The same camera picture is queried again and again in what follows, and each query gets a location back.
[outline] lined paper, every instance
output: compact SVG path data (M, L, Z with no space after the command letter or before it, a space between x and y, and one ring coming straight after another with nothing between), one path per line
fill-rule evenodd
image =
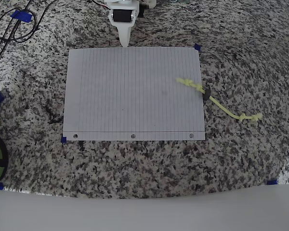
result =
M178 47L70 50L63 136L68 141L204 140L198 51Z

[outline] black cable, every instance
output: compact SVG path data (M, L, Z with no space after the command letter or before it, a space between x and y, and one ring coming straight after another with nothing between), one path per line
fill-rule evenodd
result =
M49 9L49 7L50 7L52 4L54 4L56 1L58 1L58 0L53 0L51 3L49 3L49 4L47 5L47 7L45 8L45 10L44 10L44 12L43 12L43 14L42 14L42 16L41 16L41 18L39 19L38 22L37 22L37 17L36 17L36 15L35 15L31 10L28 9L28 7L29 7L29 5L31 4L32 1L33 1L33 0L29 0L28 4L26 5L26 7L25 7L23 10L21 10L21 9L18 8L18 7L15 7L15 8L13 8L13 9L5 12L5 13L0 17L0 22L1 22L4 16L6 16L6 15L9 14L10 12L16 11L16 10L19 11L17 14L19 14L19 13L21 13L21 12L26 12L26 13L29 13L29 14L31 14L31 15L33 16L33 27L32 27L32 29L30 30L30 32L27 33L27 34L25 34L25 35L23 35L23 36L17 37L17 38L15 38L15 33L16 33L17 29L19 28L20 24L21 24L21 20L17 20L17 22L15 23L14 27L12 28L12 31L11 31L10 35L8 36L8 38L6 38L6 36L7 36L7 34L8 34L8 31L9 31L9 29L10 29L10 27L11 27L11 24L12 24L12 22L13 22L15 19L12 18L12 19L10 20L7 28L6 28L5 31L4 31L3 36L0 36L0 48L1 48L1 46L3 45L3 43L4 43L4 45L3 45L3 47L2 47L2 49L1 49L1 51L0 51L0 57L2 56L2 54L3 54L3 52L5 51L7 45L8 45L11 41L15 41L15 42L17 42L17 43L22 43L22 42L28 41L28 40L34 35L34 33L39 29L39 25L40 25L40 23L41 23L44 15L45 15L45 13L46 13L47 10Z

